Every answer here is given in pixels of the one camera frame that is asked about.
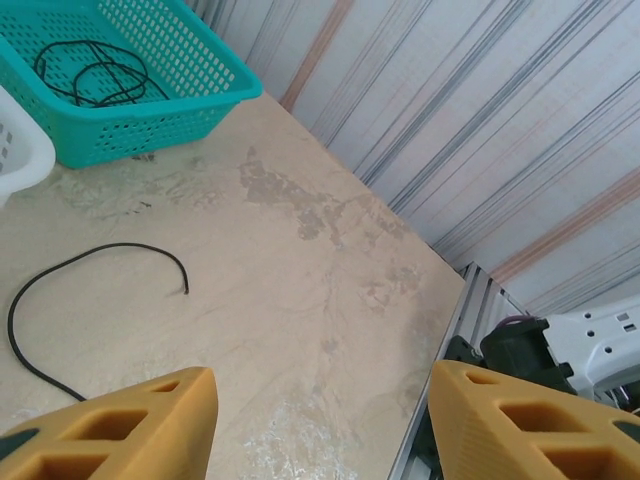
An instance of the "corrugated metal wall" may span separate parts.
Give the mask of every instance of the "corrugated metal wall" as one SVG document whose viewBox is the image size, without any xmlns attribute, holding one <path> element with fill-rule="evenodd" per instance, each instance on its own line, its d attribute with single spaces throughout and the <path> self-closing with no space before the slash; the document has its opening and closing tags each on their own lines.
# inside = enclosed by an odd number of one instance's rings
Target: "corrugated metal wall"
<svg viewBox="0 0 640 480">
<path fill-rule="evenodd" d="M 455 268 L 541 314 L 640 289 L 640 2 L 188 3 Z"/>
</svg>

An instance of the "teal plastic basket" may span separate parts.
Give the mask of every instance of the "teal plastic basket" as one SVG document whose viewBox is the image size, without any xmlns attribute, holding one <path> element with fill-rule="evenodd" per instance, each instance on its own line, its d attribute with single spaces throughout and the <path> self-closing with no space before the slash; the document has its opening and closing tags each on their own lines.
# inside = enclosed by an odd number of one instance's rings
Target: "teal plastic basket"
<svg viewBox="0 0 640 480">
<path fill-rule="evenodd" d="M 182 0 L 0 0 L 0 84 L 47 132 L 57 159 L 83 168 L 201 139 L 242 100 L 261 94 L 258 78 Z M 129 50 L 154 88 L 135 104 L 88 108 L 45 85 L 33 69 L 54 42 L 94 40 Z M 124 58 L 114 60 L 125 62 Z M 95 61 L 79 47 L 49 58 L 48 81 L 69 85 Z M 102 98 L 113 78 L 93 69 L 79 92 Z"/>
</svg>

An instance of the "plastic basket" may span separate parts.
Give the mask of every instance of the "plastic basket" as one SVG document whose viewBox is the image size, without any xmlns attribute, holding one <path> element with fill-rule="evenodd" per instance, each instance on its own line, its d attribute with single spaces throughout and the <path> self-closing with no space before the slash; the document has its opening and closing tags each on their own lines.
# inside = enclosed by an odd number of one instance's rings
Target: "plastic basket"
<svg viewBox="0 0 640 480">
<path fill-rule="evenodd" d="M 0 87 L 0 207 L 12 193 L 44 180 L 55 161 L 49 137 Z"/>
<path fill-rule="evenodd" d="M 235 105 L 262 92 L 257 77 L 182 0 L 0 0 L 0 33 L 0 84 L 71 168 L 203 138 Z M 87 108 L 54 93 L 33 70 L 34 60 L 47 45 L 72 40 L 134 52 L 169 99 L 148 89 L 136 104 Z M 49 62 L 61 85 L 91 61 L 74 48 Z M 80 92 L 98 97 L 111 81 L 95 69 Z"/>
</svg>

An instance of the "coiled black cable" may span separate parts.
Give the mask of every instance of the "coiled black cable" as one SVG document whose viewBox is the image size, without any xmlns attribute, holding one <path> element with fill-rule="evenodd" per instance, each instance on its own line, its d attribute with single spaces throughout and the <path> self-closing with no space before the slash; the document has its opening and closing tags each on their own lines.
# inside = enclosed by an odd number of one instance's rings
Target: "coiled black cable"
<svg viewBox="0 0 640 480">
<path fill-rule="evenodd" d="M 178 268 L 180 269 L 180 272 L 182 272 L 182 279 L 184 281 L 184 294 L 185 295 L 189 294 L 189 277 L 187 276 L 187 270 L 184 267 L 184 265 L 182 264 L 182 262 L 178 259 L 178 257 L 173 255 L 172 253 L 167 252 L 166 250 L 163 250 L 163 249 L 158 248 L 158 247 L 154 247 L 152 245 L 146 245 L 144 243 L 119 242 L 119 243 L 108 243 L 106 245 L 101 245 L 99 247 L 92 248 L 91 250 L 87 250 L 86 252 L 81 253 L 80 255 L 76 255 L 75 257 L 70 258 L 69 260 L 66 260 L 66 261 L 64 261 L 62 263 L 54 265 L 53 267 L 47 268 L 45 271 L 39 273 L 38 275 L 36 275 L 35 277 L 33 277 L 31 280 L 29 280 L 27 283 L 24 284 L 24 286 L 20 289 L 18 294 L 14 297 L 13 301 L 11 302 L 11 306 L 9 307 L 9 314 L 7 316 L 7 335 L 9 336 L 9 343 L 11 344 L 11 349 L 13 350 L 13 353 L 15 354 L 16 358 L 18 359 L 18 361 L 27 370 L 29 370 L 31 373 L 33 373 L 36 377 L 44 380 L 45 382 L 53 385 L 56 388 L 59 388 L 63 392 L 71 395 L 73 398 L 75 398 L 79 402 L 84 402 L 86 400 L 86 397 L 84 397 L 83 395 L 79 394 L 78 392 L 76 392 L 72 388 L 68 387 L 64 383 L 62 383 L 62 382 L 56 380 L 55 378 L 47 375 L 42 370 L 40 370 L 37 367 L 35 367 L 24 356 L 24 354 L 20 350 L 20 347 L 18 346 L 18 342 L 16 340 L 16 335 L 15 335 L 15 332 L 14 332 L 14 315 L 15 315 L 15 312 L 16 312 L 16 308 L 18 306 L 18 302 L 20 301 L 22 296 L 38 280 L 40 280 L 43 277 L 46 277 L 47 275 L 49 275 L 50 273 L 55 272 L 56 270 L 59 270 L 59 269 L 61 269 L 63 267 L 66 267 L 67 265 L 70 265 L 70 264 L 72 264 L 74 262 L 77 262 L 78 260 L 82 260 L 83 258 L 88 257 L 89 255 L 92 255 L 92 254 L 94 254 L 96 252 L 100 252 L 102 250 L 107 250 L 109 248 L 115 248 L 115 247 L 144 248 L 146 250 L 152 250 L 154 252 L 158 252 L 158 253 L 161 253 L 162 255 L 165 255 L 165 256 L 169 257 L 171 260 L 173 260 L 175 262 L 176 265 L 178 265 Z"/>
<path fill-rule="evenodd" d="M 59 85 L 54 85 L 47 78 L 47 54 L 50 54 L 52 58 L 64 56 L 66 54 L 60 53 L 59 55 L 56 55 L 57 52 L 55 52 L 55 49 L 57 47 L 87 47 L 96 58 L 95 62 L 84 65 L 74 76 L 71 80 L 70 90 L 65 90 L 60 88 Z M 134 68 L 133 65 L 128 65 L 114 60 L 113 56 L 108 53 L 109 51 L 118 53 L 121 57 L 122 55 L 126 55 L 132 62 L 137 63 L 138 68 Z M 80 95 L 78 82 L 85 74 L 87 74 L 87 72 L 98 67 L 103 68 L 107 72 L 109 77 L 111 77 L 116 84 L 117 89 L 102 99 L 92 99 Z M 138 55 L 116 45 L 111 45 L 97 40 L 69 40 L 64 42 L 53 42 L 40 50 L 36 55 L 33 61 L 33 69 L 47 87 L 56 93 L 71 97 L 75 105 L 79 107 L 85 106 L 86 104 L 92 108 L 100 108 L 136 103 L 148 93 L 147 85 L 151 85 L 165 99 L 169 99 L 169 96 L 164 92 L 164 90 L 162 90 L 162 88 L 160 88 L 160 86 L 151 79 L 147 66 Z M 125 87 L 122 81 L 126 78 L 134 80 L 135 83 L 132 86 Z"/>
</svg>

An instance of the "white basket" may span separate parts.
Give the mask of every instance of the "white basket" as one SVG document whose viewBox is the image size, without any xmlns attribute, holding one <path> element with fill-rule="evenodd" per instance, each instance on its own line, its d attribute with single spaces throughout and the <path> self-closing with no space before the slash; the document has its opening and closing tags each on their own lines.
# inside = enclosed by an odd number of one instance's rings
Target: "white basket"
<svg viewBox="0 0 640 480">
<path fill-rule="evenodd" d="M 12 193 L 47 178 L 55 160 L 47 134 L 0 86 L 0 208 Z"/>
</svg>

